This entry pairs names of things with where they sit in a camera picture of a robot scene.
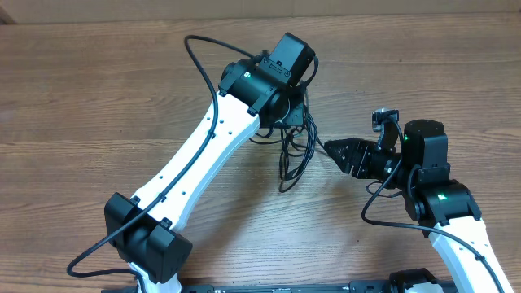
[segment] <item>wooden table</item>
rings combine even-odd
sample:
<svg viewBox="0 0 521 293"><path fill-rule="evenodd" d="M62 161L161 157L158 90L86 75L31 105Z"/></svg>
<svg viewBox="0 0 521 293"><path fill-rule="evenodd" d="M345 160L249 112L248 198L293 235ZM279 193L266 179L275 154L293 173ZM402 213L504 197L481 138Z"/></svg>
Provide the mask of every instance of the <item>wooden table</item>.
<svg viewBox="0 0 521 293"><path fill-rule="evenodd" d="M272 50L290 31L320 58L310 86L322 140L375 138L370 112L443 121L452 177L475 196L521 291L521 15L390 15L0 27L0 291L96 292L129 276L75 279L67 263L106 233L103 205L130 196L183 144L210 104L182 39ZM194 42L215 84L234 52ZM401 269L448 271L418 231L367 225L367 181L313 157L277 192L279 146L243 145L183 235L189 283L338 283ZM410 222L403 199L373 218ZM104 247L80 270L125 267Z"/></svg>

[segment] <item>tangled cable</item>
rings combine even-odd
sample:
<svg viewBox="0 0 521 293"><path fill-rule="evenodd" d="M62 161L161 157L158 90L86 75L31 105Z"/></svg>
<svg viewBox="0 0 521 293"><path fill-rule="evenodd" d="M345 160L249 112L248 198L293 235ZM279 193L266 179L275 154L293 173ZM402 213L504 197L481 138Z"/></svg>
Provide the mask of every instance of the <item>tangled cable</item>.
<svg viewBox="0 0 521 293"><path fill-rule="evenodd" d="M308 166L309 161L313 158L315 153L315 146L318 143L322 148L324 145L318 138L318 128L315 125L315 121L311 114L309 114L309 96L306 86L302 86L302 91L304 92L306 104L304 105L304 126L302 127L294 127L290 130L288 129L280 129L280 139L271 142L259 142L250 138L251 142L261 145L267 144L275 144L281 143L281 152L280 158L278 161L278 173L280 176L280 185L278 186L278 191L284 193L300 180L302 174L304 173L306 167ZM308 138L306 144L300 144L295 142L295 138L298 138L303 135L303 132L308 134ZM260 138L271 138L274 133L274 128L271 127L266 135L261 135L256 133L256 136ZM300 164L295 168L291 169L290 157L293 158L302 158ZM291 181L288 187L284 187L289 181Z"/></svg>

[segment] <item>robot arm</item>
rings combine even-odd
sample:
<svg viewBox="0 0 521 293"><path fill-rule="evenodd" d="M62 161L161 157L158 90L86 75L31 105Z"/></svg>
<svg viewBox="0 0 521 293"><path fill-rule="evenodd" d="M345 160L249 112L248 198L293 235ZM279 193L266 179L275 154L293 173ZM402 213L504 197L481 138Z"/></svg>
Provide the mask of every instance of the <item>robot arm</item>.
<svg viewBox="0 0 521 293"><path fill-rule="evenodd" d="M373 130L380 132L377 142L350 138L325 143L328 155L344 173L359 179L387 181L390 184L386 188L402 190L407 213L420 225L368 222L423 230L449 268L459 293L498 291L493 274L504 292L513 292L494 256L481 211L471 192L463 184L449 180L448 139L443 124L432 120L410 121L405 125L401 154L396 154L394 146L401 135L398 118L397 110L381 109L373 113ZM432 228L460 238L466 247ZM492 273L485 263L477 261L469 247L484 257ZM409 291L422 292L414 288Z"/></svg>
<svg viewBox="0 0 521 293"><path fill-rule="evenodd" d="M304 85L297 85L313 60L312 77ZM284 35L272 54L266 52L231 63L219 85L217 127L190 169L172 186L173 179L182 174L208 139L215 119L214 105L177 154L145 186L130 199L115 193L108 200L107 232L116 235L109 243L142 276L141 292L181 290L177 271L190 254L192 244L179 233L201 194L233 152L259 128L304 125L303 92L316 71L314 51L290 33ZM131 227L127 224L130 221L134 222Z"/></svg>

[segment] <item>black cable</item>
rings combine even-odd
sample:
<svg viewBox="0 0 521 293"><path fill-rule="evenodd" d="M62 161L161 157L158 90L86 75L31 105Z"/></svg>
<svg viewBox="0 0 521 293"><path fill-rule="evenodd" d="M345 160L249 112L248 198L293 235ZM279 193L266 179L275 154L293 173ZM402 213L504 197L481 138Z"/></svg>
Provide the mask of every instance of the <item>black cable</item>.
<svg viewBox="0 0 521 293"><path fill-rule="evenodd" d="M286 129L284 131L281 130L281 154L279 158L279 175L281 182L278 186L278 191L284 193L300 180L302 174L306 167L308 167L309 161L313 158L315 153L315 145L320 139L318 138L318 128L315 125L313 117L309 114L308 106L304 106L304 114L305 114L305 123L302 129L294 128L289 133ZM295 133L302 133L304 130L307 132L307 142L306 145L301 145L293 141L295 137ZM291 146L295 151L300 152L300 154L292 154L290 153L289 146ZM302 157L300 164L290 170L290 157ZM284 184L288 181L292 181L292 183L284 188Z"/></svg>
<svg viewBox="0 0 521 293"><path fill-rule="evenodd" d="M188 55L191 57L192 61L194 62L195 66L203 76L204 81L206 82L206 85L210 89L210 94L212 95L212 101L213 101L213 120L212 120L212 126L210 127L210 130L208 131L208 135L204 139L203 143L199 147L199 149L195 152L194 156L190 159L190 161L186 164L186 166L179 172L179 174L164 188L164 190L157 195L157 197L146 207L144 208L135 218L128 221L126 224L121 226L118 230L112 232L110 235L104 237L103 239L99 240L95 245L93 245L91 248L87 249L83 253L81 253L79 256L77 256L73 261L71 261L70 264L67 266L67 274L71 277L76 278L88 278L93 276L101 276L101 275L108 275L113 273L129 273L136 277L138 280L139 286L141 287L142 293L147 293L147 289L144 286L143 277L140 273L133 271L132 269L105 269L105 270L98 270L94 272L88 272L88 273L78 273L73 271L72 269L80 263L82 260L84 260L87 256L92 254L94 251L98 250L101 246L103 246L105 243L111 241L114 239L118 234L121 232L127 230L130 226L132 226L134 223L139 221L141 218L143 218L150 210L154 208L157 203L159 203L162 199L166 197L166 194L176 185L176 183L179 182L179 180L188 172L188 170L191 168L191 166L195 163L195 161L200 157L201 153L203 153L204 149L210 142L210 139L212 139L214 135L215 128L217 126L217 120L218 120L218 104L217 104L217 94L215 90L213 89L212 82L210 81L210 78L208 77L208 74L204 71L203 66L200 64L200 62L195 57L194 52L190 48L190 45L188 43L189 40L200 40L200 41L206 41L211 42L214 44L218 44L221 46L224 46L226 48L229 48L231 50L235 50L243 55L246 55L250 58L253 58L254 56L245 50L241 50L235 46L232 46L230 44L226 44L224 42L212 39L210 37L201 37L201 36L195 36L195 35L189 35L186 36L184 39L184 44L186 48L186 52L188 52Z"/></svg>
<svg viewBox="0 0 521 293"><path fill-rule="evenodd" d="M318 57L316 55L313 56L313 73L311 73L311 76L308 78L307 81L304 81L301 85L299 85L300 89L306 89L308 88L308 85L311 83L313 78L315 78L315 75L317 75L318 71Z"/></svg>
<svg viewBox="0 0 521 293"><path fill-rule="evenodd" d="M377 184L377 183L382 184L383 182L381 182L381 181L373 181L373 182L369 183L369 184L366 186L366 191L367 191L368 194L370 194L370 195L374 195L374 192L370 190L370 187L371 187L373 184ZM403 192L398 191L398 192L393 193L392 195L378 195L378 196L379 196L379 197L384 197L384 198L387 198L387 199L393 199L393 198L395 198L395 197L397 197L397 196L400 196L400 195L402 195L402 194L403 194Z"/></svg>
<svg viewBox="0 0 521 293"><path fill-rule="evenodd" d="M271 126L269 128L269 131L267 134L265 135L262 135L262 134L259 134L259 133L255 133L256 136L260 137L260 138L270 138L271 135L274 133L274 127ZM267 145L267 144L275 144L275 143L279 143L281 142L280 140L277 140L277 141L271 141L271 142L259 142L259 141L256 141L256 140L253 140L252 138L250 138L250 142L253 142L253 143L256 143L256 144L261 144L261 145Z"/></svg>
<svg viewBox="0 0 521 293"><path fill-rule="evenodd" d="M396 126L396 129L398 130L398 133L400 135L400 145L403 146L404 145L404 136L403 136L403 133L401 132L401 128L398 125L398 122L396 122L395 120L393 120L392 122ZM448 237L448 238L454 240L455 242L457 242L460 245L464 246L464 248L466 248L469 251L471 251L475 255L475 259L477 261L481 261L481 263L483 263L483 266L486 268L486 270L490 274L490 277L492 278L492 280L496 284L496 287L497 287L497 290L499 291L499 293L504 293L503 287L501 286L501 284L499 282L499 279L497 278L496 273L494 273L494 271L493 271L492 267L490 266L490 264L487 262L487 260L485 260L485 257L482 256L477 250L475 250L470 244L466 243L465 241L463 241L459 237L457 237L455 235L452 235L451 233L445 232L443 230L436 229L436 228L426 227L426 226L422 226L422 225L415 225L415 224L395 223L395 222L386 222L386 221L374 221L374 220L370 220L370 219L368 219L366 217L366 212L367 212L367 209L369 208L369 206L373 203L374 199L376 199L379 196L379 194L380 194L380 192L382 192L383 188L385 188L385 186L392 180L392 178L395 177L396 173L398 172L398 169L400 169L400 166L401 166L401 163L402 163L402 159L403 159L403 154L400 156L400 159L398 160L398 164L396 165L394 170L392 170L392 172L389 175L389 177L382 183L382 185L376 190L376 192L373 194L373 196L371 196L371 198L367 201L366 205L364 206L364 208L361 211L361 218L362 218L362 220L364 220L366 223L369 223L369 224L372 224L372 225L381 225L381 226L396 227L396 228L408 228L408 229L416 229L416 230L428 231L428 232L431 232L431 233L438 233L440 235L443 235L445 237ZM410 190L411 190L411 186L410 186L410 183L412 181L411 179L412 179L412 175L409 175L408 186L407 186L408 192L410 192Z"/></svg>

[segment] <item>white plastic arm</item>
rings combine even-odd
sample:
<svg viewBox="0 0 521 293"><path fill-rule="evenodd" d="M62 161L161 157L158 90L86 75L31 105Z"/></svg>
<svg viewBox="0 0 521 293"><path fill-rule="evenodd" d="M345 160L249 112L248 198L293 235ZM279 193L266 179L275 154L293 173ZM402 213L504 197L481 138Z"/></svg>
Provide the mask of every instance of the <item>white plastic arm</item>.
<svg viewBox="0 0 521 293"><path fill-rule="evenodd" d="M162 221L165 217L168 218L172 222L170 229L176 233L180 233L185 228L195 204L224 163L238 147L255 134L260 126L259 116L253 117L248 114L248 105L237 100L234 96L230 94L225 97L217 95L217 101L219 116L214 131L215 137L210 140L210 143L188 172L167 193L166 200L158 203L148 213L157 221ZM212 119L213 104L197 129L175 156L152 180L134 193L133 197L138 196L140 198L138 207L144 209L181 172L206 138L212 125ZM148 279L144 270L134 263L129 265L142 274L147 293L179 293L181 291L177 275L174 275L165 284L159 282L154 284Z"/></svg>
<svg viewBox="0 0 521 293"><path fill-rule="evenodd" d="M435 228L451 233L469 243L481 255L485 256L485 259L497 275L503 291L505 293L514 292L506 279L505 273L503 273L501 266L497 262L492 246L488 241L487 230L483 220L476 221L472 216L465 216L451 219L449 224L445 226L438 224ZM490 273L480 261L475 259L475 255L472 252L440 234L430 233L429 239L449 268L459 293L497 292L497 287Z"/></svg>

